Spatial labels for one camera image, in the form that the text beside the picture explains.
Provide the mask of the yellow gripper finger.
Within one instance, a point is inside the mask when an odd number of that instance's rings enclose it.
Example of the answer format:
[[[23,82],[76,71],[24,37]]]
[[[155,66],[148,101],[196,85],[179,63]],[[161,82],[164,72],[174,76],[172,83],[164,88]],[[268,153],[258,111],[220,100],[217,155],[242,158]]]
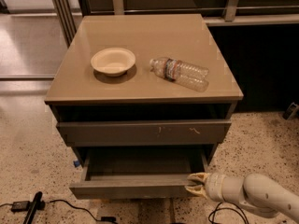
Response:
[[[205,184],[207,178],[210,176],[210,173],[193,173],[188,175],[187,179],[196,183],[196,184]]]
[[[206,190],[203,185],[186,186],[185,189],[195,196],[207,198]]]

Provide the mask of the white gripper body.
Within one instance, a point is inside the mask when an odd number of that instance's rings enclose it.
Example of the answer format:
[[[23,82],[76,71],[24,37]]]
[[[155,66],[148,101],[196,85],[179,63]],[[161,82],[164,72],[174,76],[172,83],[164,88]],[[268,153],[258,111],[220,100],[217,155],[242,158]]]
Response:
[[[222,196],[222,183],[226,175],[213,173],[209,174],[205,181],[206,195],[216,202],[222,202],[224,200]]]

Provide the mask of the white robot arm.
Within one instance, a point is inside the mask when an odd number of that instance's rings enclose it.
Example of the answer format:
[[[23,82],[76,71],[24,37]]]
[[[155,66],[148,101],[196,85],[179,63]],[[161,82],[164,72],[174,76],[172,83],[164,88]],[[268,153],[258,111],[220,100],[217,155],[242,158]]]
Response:
[[[299,223],[299,196],[268,176],[195,173],[187,179],[193,185],[185,189],[195,196],[203,196],[214,202],[233,203],[259,217],[272,218],[281,213]]]

